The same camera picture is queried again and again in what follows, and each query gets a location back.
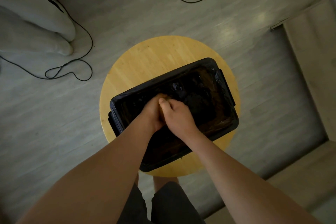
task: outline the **skin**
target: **skin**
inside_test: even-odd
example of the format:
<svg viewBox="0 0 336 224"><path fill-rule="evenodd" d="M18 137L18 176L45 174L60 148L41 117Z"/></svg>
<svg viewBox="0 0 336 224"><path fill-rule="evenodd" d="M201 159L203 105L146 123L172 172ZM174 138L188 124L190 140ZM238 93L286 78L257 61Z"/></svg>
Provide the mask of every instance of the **skin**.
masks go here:
<svg viewBox="0 0 336 224"><path fill-rule="evenodd" d="M164 123L200 158L237 224L319 223L292 199L231 158L196 127L186 105L154 97L109 145L69 171L18 223L116 223L149 139ZM154 177L156 191L168 180Z"/></svg>

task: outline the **black shorts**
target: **black shorts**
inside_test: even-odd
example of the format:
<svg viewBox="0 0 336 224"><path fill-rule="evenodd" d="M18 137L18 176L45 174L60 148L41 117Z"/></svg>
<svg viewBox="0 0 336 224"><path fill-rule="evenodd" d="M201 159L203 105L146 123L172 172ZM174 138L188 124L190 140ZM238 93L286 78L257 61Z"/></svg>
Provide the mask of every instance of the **black shorts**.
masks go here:
<svg viewBox="0 0 336 224"><path fill-rule="evenodd" d="M117 224L205 224L183 189L176 182L168 182L152 198L152 221L147 218L145 200L134 185Z"/></svg>

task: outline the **right hand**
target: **right hand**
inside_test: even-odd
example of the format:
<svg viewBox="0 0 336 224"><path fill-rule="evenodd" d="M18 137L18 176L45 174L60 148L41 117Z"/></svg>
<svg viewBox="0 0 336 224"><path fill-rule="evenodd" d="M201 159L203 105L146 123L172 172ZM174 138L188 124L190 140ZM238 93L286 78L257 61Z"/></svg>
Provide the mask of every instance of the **right hand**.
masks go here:
<svg viewBox="0 0 336 224"><path fill-rule="evenodd" d="M175 136L186 142L188 138L200 133L195 125L189 108L175 99L159 99L166 124Z"/></svg>

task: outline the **black tray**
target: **black tray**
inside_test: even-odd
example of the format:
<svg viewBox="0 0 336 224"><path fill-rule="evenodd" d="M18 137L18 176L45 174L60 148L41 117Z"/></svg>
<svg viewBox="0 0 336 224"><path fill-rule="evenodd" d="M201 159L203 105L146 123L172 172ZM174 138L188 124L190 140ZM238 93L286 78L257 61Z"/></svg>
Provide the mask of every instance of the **black tray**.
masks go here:
<svg viewBox="0 0 336 224"><path fill-rule="evenodd" d="M239 124L235 101L222 70L212 58L205 58L115 96L108 114L115 135L119 136L158 93L184 102L199 130L211 141L236 129ZM189 147L164 126L150 139L140 170L152 171L190 152Z"/></svg>

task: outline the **gray floor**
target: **gray floor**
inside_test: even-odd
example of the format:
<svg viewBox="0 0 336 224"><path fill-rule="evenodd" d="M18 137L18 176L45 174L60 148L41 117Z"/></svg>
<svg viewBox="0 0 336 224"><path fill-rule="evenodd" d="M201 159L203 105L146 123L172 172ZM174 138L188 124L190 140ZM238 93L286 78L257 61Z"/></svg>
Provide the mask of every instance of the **gray floor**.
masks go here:
<svg viewBox="0 0 336 224"><path fill-rule="evenodd" d="M159 35L197 39L230 65L241 94L238 131L227 152L266 177L320 144L325 133L276 22L316 0L61 0L95 41L86 60L88 82L69 76L35 79L1 62L0 203L15 221L57 179L107 144L99 121L103 80L117 58L134 44ZM73 43L80 56L89 40L78 28ZM68 58L4 54L42 74ZM78 76L89 71L73 64ZM205 171L180 179L203 215L223 203ZM139 187L149 207L151 177Z"/></svg>

